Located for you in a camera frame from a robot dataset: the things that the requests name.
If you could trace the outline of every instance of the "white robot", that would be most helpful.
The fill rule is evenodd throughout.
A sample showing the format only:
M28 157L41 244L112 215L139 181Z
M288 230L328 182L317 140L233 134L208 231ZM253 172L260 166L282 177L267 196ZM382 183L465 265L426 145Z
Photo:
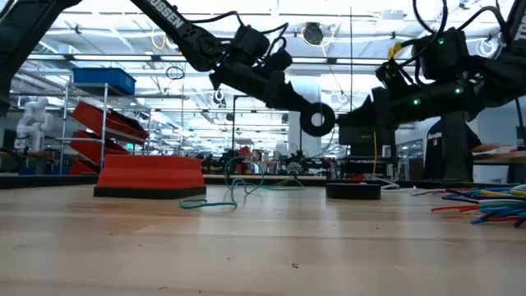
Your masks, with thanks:
M15 149L24 150L28 147L28 136L31 137L32 151L43 149L44 132L53 129L53 115L46 113L47 98L24 104L24 116L16 126Z

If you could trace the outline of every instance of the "red tray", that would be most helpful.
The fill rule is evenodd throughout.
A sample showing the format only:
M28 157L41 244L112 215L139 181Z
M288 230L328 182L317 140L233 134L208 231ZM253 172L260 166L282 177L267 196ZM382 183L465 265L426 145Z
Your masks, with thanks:
M93 132L76 131L73 133L73 137L84 138L84 139L100 139ZM85 156L88 160L91 160L96 165L100 165L100 142L97 141L72 141L69 146L77 150L80 154ZM115 144L113 141L106 138L104 144L104 156L106 155L129 155L131 154L128 150Z
M150 134L139 127L138 123L135 122L136 124L132 126L122 120L122 115L118 116L116 112L112 112L115 114L106 113L106 137L141 145L148 139ZM96 134L102 133L103 111L101 109L80 101L73 110L72 117Z
M75 160L75 163L73 163L72 168L69 170L69 175L99 174L99 171L99 167L88 160Z

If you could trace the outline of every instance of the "blue bin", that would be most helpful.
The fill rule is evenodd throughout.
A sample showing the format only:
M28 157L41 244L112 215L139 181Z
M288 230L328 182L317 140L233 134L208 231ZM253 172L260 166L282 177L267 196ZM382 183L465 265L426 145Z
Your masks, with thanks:
M110 95L134 95L135 82L121 68L82 67L73 69L73 85L92 95L104 95L108 83Z

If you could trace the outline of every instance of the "black puck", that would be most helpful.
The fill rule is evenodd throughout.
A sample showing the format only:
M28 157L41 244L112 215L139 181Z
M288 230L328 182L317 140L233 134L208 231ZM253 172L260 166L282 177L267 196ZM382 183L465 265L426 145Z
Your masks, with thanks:
M374 201L381 198L381 186L377 184L327 183L325 195L330 199Z

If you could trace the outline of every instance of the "person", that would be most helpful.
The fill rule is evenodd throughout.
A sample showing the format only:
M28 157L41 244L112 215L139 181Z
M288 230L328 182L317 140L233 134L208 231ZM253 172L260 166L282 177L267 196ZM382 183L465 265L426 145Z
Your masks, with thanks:
M466 155L465 167L468 176L473 181L473 153L482 153L501 147L500 144L483 144L477 134L464 123L466 129L466 141L468 142L469 153ZM424 180L444 179L445 161L442 154L442 126L441 120L436 122L427 133L426 159L424 163Z

